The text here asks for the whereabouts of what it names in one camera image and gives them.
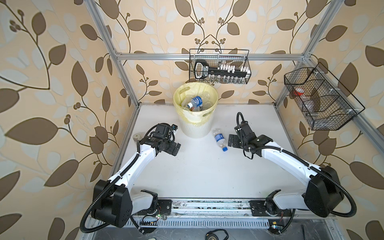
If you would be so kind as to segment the small bottle blue label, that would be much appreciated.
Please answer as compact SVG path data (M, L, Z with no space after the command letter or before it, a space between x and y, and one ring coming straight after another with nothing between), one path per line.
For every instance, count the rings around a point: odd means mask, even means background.
M200 110L203 107L203 100L201 97L196 96L193 97L189 103L187 103L187 108L191 111L193 110Z

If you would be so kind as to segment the small bottle blue cap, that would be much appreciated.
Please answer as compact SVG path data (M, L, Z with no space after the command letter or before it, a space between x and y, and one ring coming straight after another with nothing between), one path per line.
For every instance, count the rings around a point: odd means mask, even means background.
M220 147L220 149L223 152L226 152L228 150L227 144L226 144L226 139L220 129L214 129L213 130L213 135L215 138L215 141L217 145Z

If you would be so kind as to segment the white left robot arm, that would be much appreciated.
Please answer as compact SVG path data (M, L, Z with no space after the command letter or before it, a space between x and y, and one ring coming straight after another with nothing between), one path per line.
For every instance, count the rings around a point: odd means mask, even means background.
M85 234L109 225L122 228L133 215L144 212L159 214L158 194L148 190L132 195L135 181L145 167L161 152L176 156L181 144L176 143L178 126L159 123L146 132L137 142L137 150L128 162L107 181L100 180L94 187L93 201L80 222Z

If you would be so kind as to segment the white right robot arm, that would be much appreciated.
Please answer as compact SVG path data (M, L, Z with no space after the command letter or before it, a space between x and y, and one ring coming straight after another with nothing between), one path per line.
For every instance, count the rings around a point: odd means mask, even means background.
M335 215L351 218L357 213L357 204L352 195L341 185L335 169L311 164L290 151L282 148L273 139L256 134L245 120L237 120L235 135L230 135L231 147L243 150L269 160L287 171L303 188L284 192L275 190L264 202L264 210L276 216L283 210L310 211L318 217Z

